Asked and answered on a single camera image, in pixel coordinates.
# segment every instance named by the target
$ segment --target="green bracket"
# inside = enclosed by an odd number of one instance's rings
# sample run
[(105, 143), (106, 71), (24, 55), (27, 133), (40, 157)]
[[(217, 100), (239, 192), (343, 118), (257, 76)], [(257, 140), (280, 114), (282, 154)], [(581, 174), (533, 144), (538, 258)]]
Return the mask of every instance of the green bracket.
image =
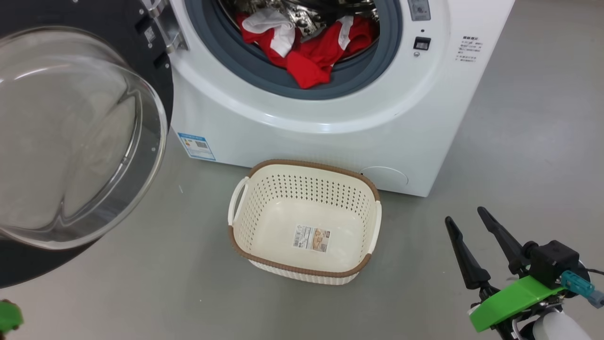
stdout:
[(6, 334), (22, 324), (21, 309), (16, 304), (0, 301), (0, 333)]
[(563, 289), (549, 289), (532, 276), (525, 276), (484, 300), (470, 314), (470, 321), (477, 332), (482, 332)]

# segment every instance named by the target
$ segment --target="white handle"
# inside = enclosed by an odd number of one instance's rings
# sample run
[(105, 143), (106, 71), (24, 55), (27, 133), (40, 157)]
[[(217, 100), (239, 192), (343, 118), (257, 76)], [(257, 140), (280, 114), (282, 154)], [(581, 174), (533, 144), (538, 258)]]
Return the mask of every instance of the white handle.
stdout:
[[(230, 225), (230, 226), (233, 225), (233, 223), (239, 216), (239, 209), (241, 209), (241, 203), (243, 202), (243, 199), (245, 198), (245, 194), (248, 192), (248, 185), (247, 185), (248, 180), (249, 180), (249, 177), (245, 177), (244, 179), (242, 179), (239, 182), (239, 184), (235, 187), (235, 191), (233, 191), (233, 196), (231, 196), (231, 203), (228, 205), (228, 217), (227, 217), (228, 225)], [(244, 186), (245, 186), (245, 191), (243, 192), (243, 195), (241, 195), (241, 200), (239, 200), (237, 212), (235, 212), (235, 203), (237, 203), (237, 197), (239, 196), (239, 193), (241, 192), (241, 189)]]
[(373, 228), (373, 237), (371, 238), (371, 244), (369, 245), (368, 253), (373, 253), (373, 249), (378, 243), (379, 227), (382, 224), (382, 203), (376, 201), (376, 226)]

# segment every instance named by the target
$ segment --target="gray floor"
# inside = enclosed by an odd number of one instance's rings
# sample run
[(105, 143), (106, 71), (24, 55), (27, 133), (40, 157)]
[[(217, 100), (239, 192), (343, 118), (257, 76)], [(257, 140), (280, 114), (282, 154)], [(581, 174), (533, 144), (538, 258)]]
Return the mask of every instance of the gray floor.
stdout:
[[(27, 322), (9, 340), (496, 339), (468, 320), (477, 292), (463, 287), (443, 220), (455, 218), (496, 286), (510, 274), (478, 205), (520, 242), (557, 239), (604, 269), (603, 6), (516, 2), (431, 195), (382, 194), (376, 251), (350, 284), (281, 278), (236, 255), (227, 204), (248, 170), (190, 160), (171, 136), (120, 227), (0, 292)], [(601, 337), (604, 311), (579, 298), (566, 310)]]

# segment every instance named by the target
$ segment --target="cable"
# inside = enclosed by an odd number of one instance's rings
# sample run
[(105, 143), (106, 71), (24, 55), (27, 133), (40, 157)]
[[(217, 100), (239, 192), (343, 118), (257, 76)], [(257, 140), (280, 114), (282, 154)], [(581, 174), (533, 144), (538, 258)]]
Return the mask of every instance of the cable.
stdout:
[(597, 270), (597, 269), (586, 269), (588, 272), (590, 273), (596, 273), (596, 274), (600, 274), (600, 275), (604, 275), (604, 272), (602, 272), (601, 270)]

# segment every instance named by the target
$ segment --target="empty basket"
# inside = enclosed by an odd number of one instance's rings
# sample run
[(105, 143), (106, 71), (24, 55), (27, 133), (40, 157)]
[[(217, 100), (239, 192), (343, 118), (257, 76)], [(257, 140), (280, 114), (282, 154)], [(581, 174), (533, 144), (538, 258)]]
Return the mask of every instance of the empty basket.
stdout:
[(322, 284), (358, 275), (381, 218), (378, 190), (363, 175), (291, 160), (255, 166), (228, 211), (229, 236), (241, 256), (263, 270)]

